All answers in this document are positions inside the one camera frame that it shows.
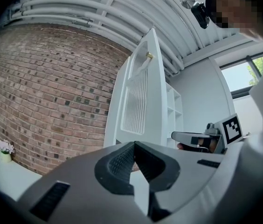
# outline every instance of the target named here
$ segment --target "white cabinet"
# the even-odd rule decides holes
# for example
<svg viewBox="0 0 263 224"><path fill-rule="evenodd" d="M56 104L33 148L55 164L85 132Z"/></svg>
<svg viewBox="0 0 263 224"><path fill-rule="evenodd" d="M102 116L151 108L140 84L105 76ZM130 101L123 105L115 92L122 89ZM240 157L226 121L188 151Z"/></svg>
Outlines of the white cabinet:
<svg viewBox="0 0 263 224"><path fill-rule="evenodd" d="M174 93L171 102L174 107ZM104 147L115 145L116 140L121 143L147 141L166 146L167 123L164 66L152 28L117 75Z"/></svg>
<svg viewBox="0 0 263 224"><path fill-rule="evenodd" d="M183 115L182 115L182 102L181 95L166 83L167 91L167 147L177 148L178 142L171 138L174 131L183 131Z"/></svg>

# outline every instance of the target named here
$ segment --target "white wall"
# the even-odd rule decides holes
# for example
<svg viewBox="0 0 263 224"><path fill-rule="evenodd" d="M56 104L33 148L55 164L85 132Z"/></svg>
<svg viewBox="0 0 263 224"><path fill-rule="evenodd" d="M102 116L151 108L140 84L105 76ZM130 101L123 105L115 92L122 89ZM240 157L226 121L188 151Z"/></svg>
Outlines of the white wall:
<svg viewBox="0 0 263 224"><path fill-rule="evenodd" d="M243 135L263 130L263 118L250 95L233 100Z"/></svg>
<svg viewBox="0 0 263 224"><path fill-rule="evenodd" d="M184 132L203 133L207 123L235 112L227 82L209 58L186 67L171 86L181 95Z"/></svg>

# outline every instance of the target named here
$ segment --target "tree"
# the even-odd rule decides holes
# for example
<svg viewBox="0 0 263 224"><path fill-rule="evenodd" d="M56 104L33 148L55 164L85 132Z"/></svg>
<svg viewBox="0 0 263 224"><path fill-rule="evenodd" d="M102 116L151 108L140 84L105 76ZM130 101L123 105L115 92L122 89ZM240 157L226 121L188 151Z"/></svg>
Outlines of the tree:
<svg viewBox="0 0 263 224"><path fill-rule="evenodd" d="M260 71L260 74L263 76L263 56L260 58L257 58L253 60L255 63L256 67ZM253 70L251 69L250 66L248 66L249 73L252 75L253 79L249 81L249 85L256 85L258 83L258 80L256 78L256 75L254 74Z"/></svg>

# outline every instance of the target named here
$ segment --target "white shelf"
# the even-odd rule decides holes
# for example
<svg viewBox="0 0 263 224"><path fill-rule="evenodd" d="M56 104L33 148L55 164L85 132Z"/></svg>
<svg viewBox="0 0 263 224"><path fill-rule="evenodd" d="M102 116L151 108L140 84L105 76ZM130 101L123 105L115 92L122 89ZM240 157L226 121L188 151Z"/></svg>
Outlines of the white shelf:
<svg viewBox="0 0 263 224"><path fill-rule="evenodd" d="M175 113L175 131L183 131L183 117L179 113Z"/></svg>
<svg viewBox="0 0 263 224"><path fill-rule="evenodd" d="M183 115L182 115L182 102L180 94L173 89L169 84L166 84L167 91L167 114L168 114L168 126L167 126L167 147L177 149L175 140L171 138L172 132L183 131Z"/></svg>
<svg viewBox="0 0 263 224"><path fill-rule="evenodd" d="M167 103L168 107L171 108L172 110L175 109L175 102L174 102L174 91L173 89L170 89L167 91Z"/></svg>
<svg viewBox="0 0 263 224"><path fill-rule="evenodd" d="M174 110L168 109L168 129L167 138L170 138L172 132L175 131L175 112Z"/></svg>

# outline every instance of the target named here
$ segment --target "flower pot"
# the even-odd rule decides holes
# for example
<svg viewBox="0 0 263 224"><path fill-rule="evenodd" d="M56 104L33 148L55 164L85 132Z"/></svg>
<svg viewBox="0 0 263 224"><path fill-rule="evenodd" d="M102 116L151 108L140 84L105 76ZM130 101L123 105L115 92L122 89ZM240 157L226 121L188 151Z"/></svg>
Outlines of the flower pot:
<svg viewBox="0 0 263 224"><path fill-rule="evenodd" d="M0 153L0 155L1 155L1 160L3 162L11 162L11 155L10 154Z"/></svg>

